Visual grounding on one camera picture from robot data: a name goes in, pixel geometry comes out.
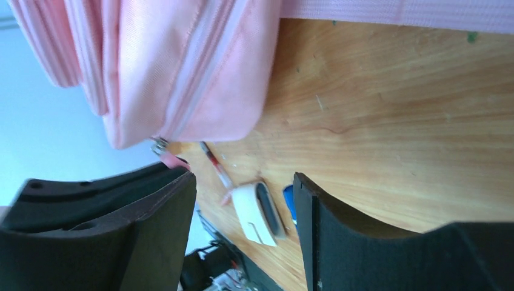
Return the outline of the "blue white marker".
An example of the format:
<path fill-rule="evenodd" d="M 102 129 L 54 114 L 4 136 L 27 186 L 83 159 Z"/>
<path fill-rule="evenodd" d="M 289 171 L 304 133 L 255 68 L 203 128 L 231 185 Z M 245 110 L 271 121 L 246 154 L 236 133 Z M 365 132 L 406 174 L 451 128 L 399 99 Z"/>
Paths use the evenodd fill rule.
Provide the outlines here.
<path fill-rule="evenodd" d="M 291 184 L 289 186 L 286 186 L 282 190 L 282 194 L 283 194 L 285 203 L 288 207 L 288 210 L 290 212 L 292 221 L 295 225 L 295 228 L 297 229 L 298 225 L 297 225 L 296 209 L 295 209 L 295 203 L 294 203 L 293 185 Z"/>

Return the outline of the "pink school backpack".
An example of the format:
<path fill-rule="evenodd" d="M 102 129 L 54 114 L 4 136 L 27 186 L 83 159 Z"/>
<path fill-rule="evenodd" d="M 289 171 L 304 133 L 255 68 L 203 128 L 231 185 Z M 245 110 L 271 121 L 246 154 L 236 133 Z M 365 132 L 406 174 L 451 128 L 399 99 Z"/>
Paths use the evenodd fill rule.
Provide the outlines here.
<path fill-rule="evenodd" d="M 262 114 L 282 18 L 513 33 L 512 1 L 10 1 L 49 80 L 109 143 L 234 141 Z"/>

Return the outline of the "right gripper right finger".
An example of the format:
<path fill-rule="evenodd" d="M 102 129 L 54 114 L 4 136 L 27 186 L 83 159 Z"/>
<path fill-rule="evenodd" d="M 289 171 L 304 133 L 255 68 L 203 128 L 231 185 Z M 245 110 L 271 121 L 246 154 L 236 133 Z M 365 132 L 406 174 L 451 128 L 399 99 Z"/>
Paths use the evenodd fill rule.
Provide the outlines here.
<path fill-rule="evenodd" d="M 309 290 L 512 290 L 513 224 L 453 222 L 415 233 L 293 181 Z"/>

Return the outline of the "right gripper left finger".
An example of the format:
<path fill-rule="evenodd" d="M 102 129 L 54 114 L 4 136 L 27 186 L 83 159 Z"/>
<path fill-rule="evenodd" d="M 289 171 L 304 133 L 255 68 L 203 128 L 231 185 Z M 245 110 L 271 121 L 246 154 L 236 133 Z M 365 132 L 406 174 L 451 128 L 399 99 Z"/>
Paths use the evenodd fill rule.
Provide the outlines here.
<path fill-rule="evenodd" d="M 184 167 L 29 179 L 1 221 L 2 290 L 176 290 L 196 199 Z"/>

